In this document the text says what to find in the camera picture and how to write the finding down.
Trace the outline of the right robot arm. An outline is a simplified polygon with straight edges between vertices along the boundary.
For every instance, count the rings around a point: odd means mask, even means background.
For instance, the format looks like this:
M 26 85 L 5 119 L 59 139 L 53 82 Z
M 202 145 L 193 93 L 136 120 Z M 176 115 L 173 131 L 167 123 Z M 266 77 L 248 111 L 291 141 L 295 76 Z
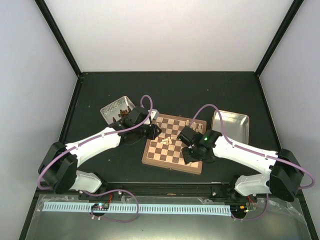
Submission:
M 227 159 L 257 172 L 232 178 L 222 190 L 231 201 L 239 202 L 254 194 L 272 194 L 286 202 L 293 202 L 296 198 L 304 173 L 291 151 L 284 148 L 280 152 L 263 150 L 232 139 L 226 140 L 221 132 L 215 130 L 202 134 L 188 126 L 177 138 L 186 145 L 181 150 L 185 164 Z

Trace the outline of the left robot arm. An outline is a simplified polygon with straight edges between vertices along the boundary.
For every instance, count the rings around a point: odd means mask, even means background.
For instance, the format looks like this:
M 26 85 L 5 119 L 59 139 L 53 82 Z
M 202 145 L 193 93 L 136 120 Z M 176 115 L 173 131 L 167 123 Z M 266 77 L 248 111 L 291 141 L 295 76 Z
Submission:
M 129 145 L 142 138 L 154 140 L 162 131 L 153 123 L 159 116 L 156 109 L 134 107 L 119 120 L 113 120 L 102 131 L 73 143 L 53 143 L 38 168 L 39 179 L 56 194 L 69 190 L 89 192 L 95 199 L 103 199 L 108 188 L 98 174 L 78 168 L 94 156 L 121 145 Z

